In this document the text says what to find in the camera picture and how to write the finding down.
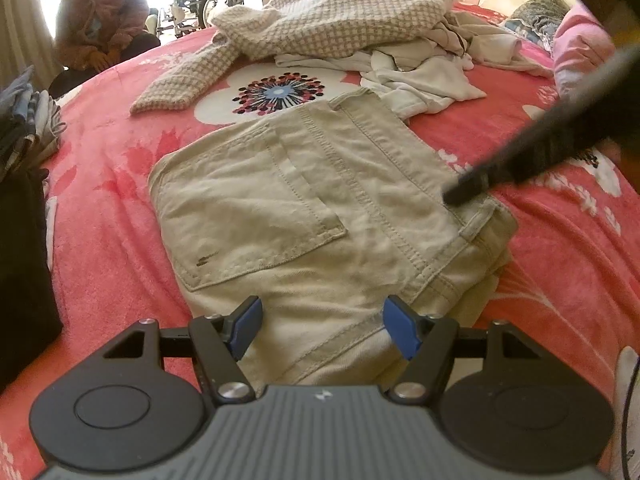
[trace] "pink sleeve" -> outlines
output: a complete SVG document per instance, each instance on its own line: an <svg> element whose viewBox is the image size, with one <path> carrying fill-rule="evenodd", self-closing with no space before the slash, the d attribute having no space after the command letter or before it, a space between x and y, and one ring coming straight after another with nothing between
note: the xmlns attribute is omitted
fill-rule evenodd
<svg viewBox="0 0 640 480"><path fill-rule="evenodd" d="M564 17L554 40L554 75L558 93L565 95L585 74L615 52L611 38L598 20L581 4Z"/></svg>

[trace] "wheelchair wheel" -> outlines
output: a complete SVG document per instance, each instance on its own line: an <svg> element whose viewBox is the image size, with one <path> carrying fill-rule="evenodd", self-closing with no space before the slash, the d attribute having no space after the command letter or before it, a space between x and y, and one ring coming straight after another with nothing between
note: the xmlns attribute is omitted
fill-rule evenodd
<svg viewBox="0 0 640 480"><path fill-rule="evenodd" d="M207 16L215 7L233 7L241 5L243 2L244 0L206 0L203 4L198 5L198 24L201 28L210 27L211 24L207 21Z"/></svg>

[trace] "stack of folded clothes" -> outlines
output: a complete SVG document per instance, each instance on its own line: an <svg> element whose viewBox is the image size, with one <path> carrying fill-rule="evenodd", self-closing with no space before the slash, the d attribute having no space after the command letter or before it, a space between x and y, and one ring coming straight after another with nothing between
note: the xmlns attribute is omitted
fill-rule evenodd
<svg viewBox="0 0 640 480"><path fill-rule="evenodd" d="M0 392L62 330L47 267L41 162L58 149L66 125L27 69L0 91Z"/></svg>
<svg viewBox="0 0 640 480"><path fill-rule="evenodd" d="M49 93L33 90L32 74L29 67L0 92L0 182L11 172L39 167L58 150L66 129Z"/></svg>

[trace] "back pocket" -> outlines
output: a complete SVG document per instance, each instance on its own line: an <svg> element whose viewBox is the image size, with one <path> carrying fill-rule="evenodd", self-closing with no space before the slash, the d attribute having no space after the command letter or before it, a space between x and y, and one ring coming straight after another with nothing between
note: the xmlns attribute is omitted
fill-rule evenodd
<svg viewBox="0 0 640 480"><path fill-rule="evenodd" d="M156 209L188 290L283 264L346 234L268 125L169 171Z"/></svg>

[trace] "houndstooth sweater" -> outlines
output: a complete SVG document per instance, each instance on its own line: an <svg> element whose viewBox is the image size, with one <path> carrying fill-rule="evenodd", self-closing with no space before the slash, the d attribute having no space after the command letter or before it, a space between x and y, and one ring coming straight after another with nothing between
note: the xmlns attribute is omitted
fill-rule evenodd
<svg viewBox="0 0 640 480"><path fill-rule="evenodd" d="M235 6L213 20L211 44L153 82L131 113L182 110L245 54L347 57L367 46L420 38L452 0L270 0L262 9Z"/></svg>

